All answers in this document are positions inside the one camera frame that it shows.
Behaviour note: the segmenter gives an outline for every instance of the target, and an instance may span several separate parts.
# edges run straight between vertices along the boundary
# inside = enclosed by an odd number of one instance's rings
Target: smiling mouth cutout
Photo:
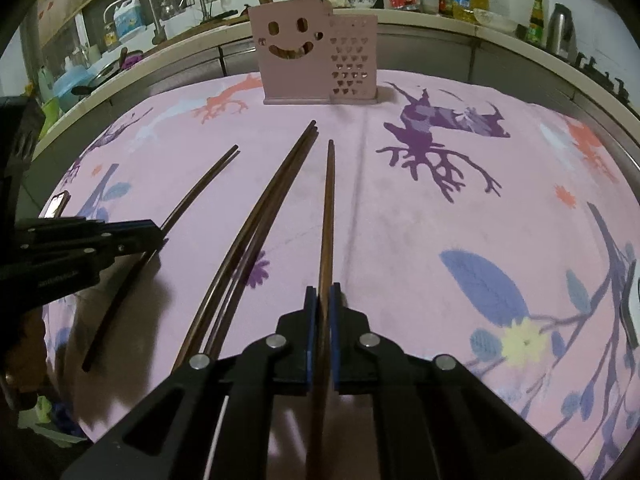
[[[297,50],[284,50],[275,45],[271,45],[269,47],[269,52],[271,52],[274,56],[278,56],[280,59],[299,59],[303,56],[306,56],[313,49],[314,44],[310,41],[307,41]]]

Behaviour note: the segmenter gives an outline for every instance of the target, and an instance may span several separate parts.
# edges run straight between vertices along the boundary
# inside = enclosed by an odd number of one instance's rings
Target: yellow flower print
[[[548,343],[548,336],[541,334],[538,327],[525,317],[520,324],[512,321],[511,326],[504,329],[500,342],[502,357],[507,359],[507,363],[522,368],[529,362],[540,361]]]

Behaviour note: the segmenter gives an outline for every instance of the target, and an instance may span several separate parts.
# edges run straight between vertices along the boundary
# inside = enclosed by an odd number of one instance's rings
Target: orange coral print
[[[242,110],[247,110],[249,107],[244,101],[233,100],[231,97],[239,91],[251,90],[252,88],[262,88],[262,80],[258,77],[253,77],[251,74],[247,75],[244,81],[231,85],[229,88],[224,89],[219,95],[214,97],[207,97],[207,104],[202,108],[196,108],[193,116],[197,117],[200,114],[202,116],[202,124],[209,119],[217,117],[219,114],[225,111],[228,104],[234,103],[239,106],[238,113]]]
[[[567,125],[569,126],[569,133],[574,138],[574,146],[584,155],[584,160],[587,164],[594,170],[601,171],[608,176],[612,182],[617,182],[618,180],[609,171],[602,157],[594,150],[594,148],[601,148],[602,143],[591,129],[584,124],[576,126],[572,121],[567,121]]]
[[[556,196],[571,209],[575,209],[575,196],[569,193],[564,186],[556,186]]]

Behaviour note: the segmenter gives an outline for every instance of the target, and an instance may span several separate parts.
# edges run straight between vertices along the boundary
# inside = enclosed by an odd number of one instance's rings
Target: tablecloth
[[[118,284],[44,309],[50,375],[98,439],[169,374],[242,222],[310,120],[319,139],[246,284],[222,357],[274,331],[317,285],[326,146],[336,146],[334,281],[405,352],[455,355],[590,480],[638,425],[640,377],[620,323],[640,207],[585,125],[491,88],[380,71],[371,106],[263,105],[259,74],[153,96],[66,172],[65,215],[161,224],[233,144],[240,155],[172,229],[94,370],[80,364]],[[278,399],[270,478],[298,478],[305,399]],[[333,399],[332,478],[375,478],[367,402]],[[369,472],[363,470],[369,464]]]

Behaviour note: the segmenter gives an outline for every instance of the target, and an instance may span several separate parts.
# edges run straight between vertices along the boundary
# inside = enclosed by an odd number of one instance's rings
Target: eye cutout
[[[300,32],[306,32],[309,28],[309,24],[306,22],[305,18],[298,18],[296,25],[298,26],[298,30]]]

